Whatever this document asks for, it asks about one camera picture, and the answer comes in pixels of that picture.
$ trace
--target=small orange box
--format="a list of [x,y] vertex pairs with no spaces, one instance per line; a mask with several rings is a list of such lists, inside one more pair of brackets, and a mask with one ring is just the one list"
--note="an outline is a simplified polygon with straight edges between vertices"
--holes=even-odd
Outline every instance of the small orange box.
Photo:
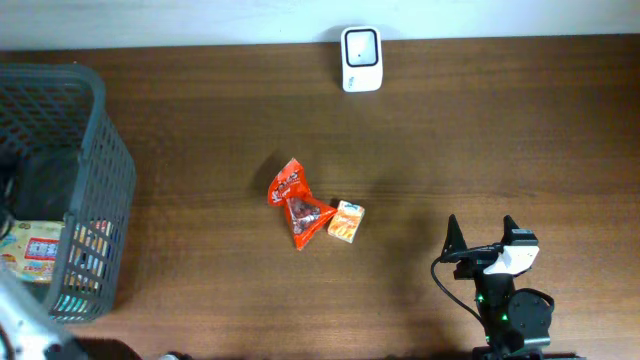
[[341,200],[338,212],[329,225],[329,235],[352,243],[363,216],[364,208],[362,206]]

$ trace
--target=wooden table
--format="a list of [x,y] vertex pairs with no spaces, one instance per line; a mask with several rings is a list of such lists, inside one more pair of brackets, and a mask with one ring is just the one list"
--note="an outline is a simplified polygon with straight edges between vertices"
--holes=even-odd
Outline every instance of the wooden table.
[[[449,214],[472,246],[511,214],[540,239],[516,286],[555,297],[549,350],[640,354],[640,36],[383,48],[363,94],[341,90],[337,44],[2,54],[96,69],[136,161],[115,308],[73,331],[144,356],[470,351],[482,329],[429,266]],[[293,248],[266,193],[294,156],[317,198],[366,208],[354,244]]]

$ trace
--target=orange snack bag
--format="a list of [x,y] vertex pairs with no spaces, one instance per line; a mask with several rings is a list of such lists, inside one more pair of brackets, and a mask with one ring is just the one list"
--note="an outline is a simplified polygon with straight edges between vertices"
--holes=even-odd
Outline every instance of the orange snack bag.
[[273,179],[267,197],[269,204],[284,206],[298,250],[302,250],[313,234],[337,211],[313,198],[304,176],[304,168],[296,159],[291,159]]

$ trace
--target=snack package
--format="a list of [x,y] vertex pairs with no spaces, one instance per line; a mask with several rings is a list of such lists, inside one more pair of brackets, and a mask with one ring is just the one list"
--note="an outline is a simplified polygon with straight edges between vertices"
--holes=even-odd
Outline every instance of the snack package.
[[362,206],[341,200],[338,205],[338,213],[329,225],[329,235],[352,243],[363,216],[364,208]]
[[63,227],[60,221],[16,221],[0,240],[0,257],[20,280],[49,283]]
[[273,179],[267,197],[269,204],[284,206],[298,250],[336,213],[336,209],[313,198],[304,168],[296,159],[291,159]]

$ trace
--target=gray plastic basket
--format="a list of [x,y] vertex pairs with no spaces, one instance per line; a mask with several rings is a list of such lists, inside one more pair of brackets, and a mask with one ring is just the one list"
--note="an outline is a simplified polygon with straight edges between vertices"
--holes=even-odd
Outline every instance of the gray plastic basket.
[[[49,206],[14,204],[18,220],[65,222],[51,284],[24,283],[60,322],[92,321],[115,298],[136,171],[104,106],[104,83],[89,68],[0,65],[0,151],[27,164],[73,153],[74,166],[47,171],[34,165],[37,172],[27,169],[28,179],[17,179],[18,188],[35,183],[37,192],[53,199],[47,198]],[[69,200],[57,201],[65,192]],[[20,218],[30,211],[63,218]]]

